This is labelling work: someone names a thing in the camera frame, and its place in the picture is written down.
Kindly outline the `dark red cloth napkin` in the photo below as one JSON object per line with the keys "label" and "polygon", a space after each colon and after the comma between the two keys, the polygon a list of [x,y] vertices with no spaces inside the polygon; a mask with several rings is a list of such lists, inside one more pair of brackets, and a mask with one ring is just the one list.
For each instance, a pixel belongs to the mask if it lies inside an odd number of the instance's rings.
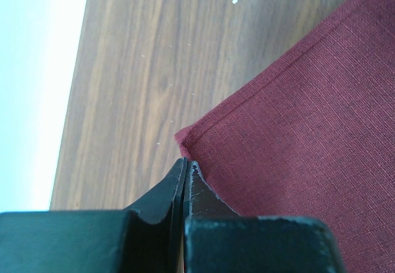
{"label": "dark red cloth napkin", "polygon": [[393,272],[394,0],[346,0],[175,138],[237,213],[317,217],[348,272]]}

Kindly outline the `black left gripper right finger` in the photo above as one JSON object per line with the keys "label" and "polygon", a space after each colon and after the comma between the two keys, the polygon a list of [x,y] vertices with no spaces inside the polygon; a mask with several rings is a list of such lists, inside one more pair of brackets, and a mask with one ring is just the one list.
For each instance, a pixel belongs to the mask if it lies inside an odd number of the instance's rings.
{"label": "black left gripper right finger", "polygon": [[185,272],[345,272],[331,230],[300,216],[242,217],[188,164],[184,198]]}

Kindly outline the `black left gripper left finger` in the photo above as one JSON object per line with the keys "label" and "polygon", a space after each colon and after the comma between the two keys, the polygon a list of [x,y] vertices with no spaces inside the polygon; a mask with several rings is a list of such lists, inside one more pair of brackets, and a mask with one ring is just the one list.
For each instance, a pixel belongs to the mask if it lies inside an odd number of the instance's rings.
{"label": "black left gripper left finger", "polygon": [[2,272],[176,272],[188,162],[124,209],[4,212]]}

